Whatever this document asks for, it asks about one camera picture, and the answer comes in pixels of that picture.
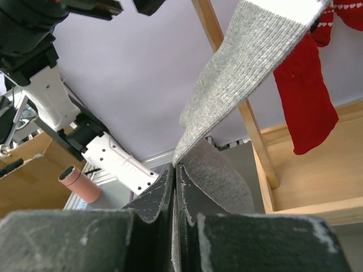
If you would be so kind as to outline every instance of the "red sock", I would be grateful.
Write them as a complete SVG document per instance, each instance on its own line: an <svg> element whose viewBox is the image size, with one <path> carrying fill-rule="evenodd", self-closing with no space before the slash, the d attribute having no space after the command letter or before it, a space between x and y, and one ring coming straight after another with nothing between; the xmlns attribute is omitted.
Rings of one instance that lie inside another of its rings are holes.
<svg viewBox="0 0 363 272"><path fill-rule="evenodd" d="M363 31L362 0L334 0L334 6L335 12L347 26Z"/></svg>
<svg viewBox="0 0 363 272"><path fill-rule="evenodd" d="M310 32L273 72L294 153L320 145L338 121L323 81L318 47Z"/></svg>
<svg viewBox="0 0 363 272"><path fill-rule="evenodd" d="M334 21L333 2L322 12L316 30L311 34L318 47L327 46L330 42L331 27Z"/></svg>

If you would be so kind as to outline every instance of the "pink cylinder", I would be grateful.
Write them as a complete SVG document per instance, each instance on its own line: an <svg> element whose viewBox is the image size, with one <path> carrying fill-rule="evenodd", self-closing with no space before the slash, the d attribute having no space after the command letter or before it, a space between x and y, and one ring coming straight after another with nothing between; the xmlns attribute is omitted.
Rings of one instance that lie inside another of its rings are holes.
<svg viewBox="0 0 363 272"><path fill-rule="evenodd" d="M58 178L72 192L91 204L101 195L102 190L74 165L68 167Z"/></svg>

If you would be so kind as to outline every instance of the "gray cloth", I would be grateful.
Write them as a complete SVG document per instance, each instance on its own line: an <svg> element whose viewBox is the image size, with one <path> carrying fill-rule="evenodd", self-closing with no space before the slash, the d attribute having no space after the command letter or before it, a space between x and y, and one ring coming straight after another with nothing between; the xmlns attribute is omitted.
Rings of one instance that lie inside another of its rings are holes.
<svg viewBox="0 0 363 272"><path fill-rule="evenodd" d="M331 0L239 0L180 118L173 165L282 62Z"/></svg>
<svg viewBox="0 0 363 272"><path fill-rule="evenodd" d="M191 180L230 213L253 213L252 195L244 179L228 159L205 139L181 162Z"/></svg>

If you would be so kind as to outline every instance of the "wooden drying rack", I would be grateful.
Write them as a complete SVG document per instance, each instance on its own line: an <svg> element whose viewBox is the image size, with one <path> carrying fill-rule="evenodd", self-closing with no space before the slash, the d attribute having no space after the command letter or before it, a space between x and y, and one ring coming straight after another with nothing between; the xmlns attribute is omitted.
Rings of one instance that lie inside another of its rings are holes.
<svg viewBox="0 0 363 272"><path fill-rule="evenodd" d="M210 46L223 32L210 0L192 0ZM363 100L337 108L340 121L319 147L294 155L286 124L261 131L245 100L238 106L254 148L265 212L315 214L331 224L363 222Z"/></svg>

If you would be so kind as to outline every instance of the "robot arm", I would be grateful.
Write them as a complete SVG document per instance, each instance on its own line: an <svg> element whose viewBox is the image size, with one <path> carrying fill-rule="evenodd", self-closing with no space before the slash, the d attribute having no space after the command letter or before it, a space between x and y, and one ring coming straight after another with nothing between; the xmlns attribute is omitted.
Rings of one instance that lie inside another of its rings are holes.
<svg viewBox="0 0 363 272"><path fill-rule="evenodd" d="M151 15L164 0L134 2L140 13ZM122 7L114 0L0 1L0 71L34 103L37 124L54 140L139 195L157 174L127 154L93 114L69 97L61 81L52 32L69 12L111 20ZM66 135L64 128L70 124L74 130Z"/></svg>

